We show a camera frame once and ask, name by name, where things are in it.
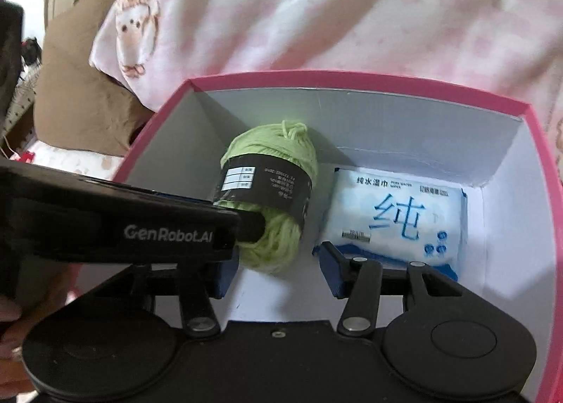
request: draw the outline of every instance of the yarn label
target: yarn label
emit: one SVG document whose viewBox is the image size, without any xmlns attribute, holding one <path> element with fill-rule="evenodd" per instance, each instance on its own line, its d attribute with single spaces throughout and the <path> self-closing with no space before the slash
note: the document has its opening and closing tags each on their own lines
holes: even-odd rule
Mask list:
<svg viewBox="0 0 563 403">
<path fill-rule="evenodd" d="M 244 154 L 224 164 L 214 201 L 273 207 L 303 229 L 311 189 L 311 178 L 294 163 L 272 155 Z"/>
</svg>

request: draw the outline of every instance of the cartoon sheep print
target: cartoon sheep print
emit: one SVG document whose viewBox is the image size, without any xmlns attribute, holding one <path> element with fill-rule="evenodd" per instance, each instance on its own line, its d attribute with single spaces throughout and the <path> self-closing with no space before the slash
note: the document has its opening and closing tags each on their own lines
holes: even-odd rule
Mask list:
<svg viewBox="0 0 563 403">
<path fill-rule="evenodd" d="M 128 78 L 145 74 L 158 38 L 158 0 L 116 0 L 117 57 Z"/>
</svg>

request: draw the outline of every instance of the bedding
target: bedding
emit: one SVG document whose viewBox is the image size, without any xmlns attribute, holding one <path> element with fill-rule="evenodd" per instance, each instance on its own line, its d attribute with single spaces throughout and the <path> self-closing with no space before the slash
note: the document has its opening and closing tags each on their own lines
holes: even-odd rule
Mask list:
<svg viewBox="0 0 563 403">
<path fill-rule="evenodd" d="M 35 155 L 32 164 L 55 168 L 69 173 L 85 174 L 110 181 L 121 164 L 121 157 L 97 154 L 90 151 L 73 151 L 50 146 L 42 141 L 32 142 L 28 153 Z"/>
<path fill-rule="evenodd" d="M 90 67 L 92 41 L 113 0 L 80 0 L 49 24 L 36 86 L 38 138 L 52 146 L 124 155 L 152 112 Z"/>
<path fill-rule="evenodd" d="M 116 0 L 90 62 L 155 111 L 186 78 L 237 71 L 468 85 L 534 103 L 563 157 L 561 20 L 563 0 Z"/>
<path fill-rule="evenodd" d="M 12 101 L 6 112 L 4 128 L 2 129 L 2 137 L 4 137 L 4 135 L 8 135 L 12 128 L 14 128 L 18 121 L 22 118 L 24 113 L 26 113 L 26 111 L 33 106 L 33 103 L 35 103 L 34 90 L 40 71 L 40 64 L 31 65 L 29 67 L 25 66 L 22 68 L 20 80 L 13 92 Z"/>
</svg>

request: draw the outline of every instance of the brown cushion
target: brown cushion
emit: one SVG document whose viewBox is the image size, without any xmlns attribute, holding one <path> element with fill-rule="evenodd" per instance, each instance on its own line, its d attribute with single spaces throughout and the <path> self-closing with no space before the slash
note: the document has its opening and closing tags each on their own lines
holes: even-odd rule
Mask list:
<svg viewBox="0 0 563 403">
<path fill-rule="evenodd" d="M 80 0 L 49 23 L 36 86 L 37 137 L 52 146 L 124 155 L 152 112 L 91 67 L 94 37 L 115 0 Z"/>
</svg>

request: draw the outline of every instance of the blue wipes packaging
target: blue wipes packaging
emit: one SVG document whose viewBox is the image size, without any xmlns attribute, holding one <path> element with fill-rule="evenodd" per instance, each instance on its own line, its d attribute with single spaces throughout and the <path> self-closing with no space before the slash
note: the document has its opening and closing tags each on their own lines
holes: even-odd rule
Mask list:
<svg viewBox="0 0 563 403">
<path fill-rule="evenodd" d="M 337 168 L 317 244 L 380 260 L 385 267 L 424 262 L 457 280 L 467 233 L 461 188 Z"/>
</svg>

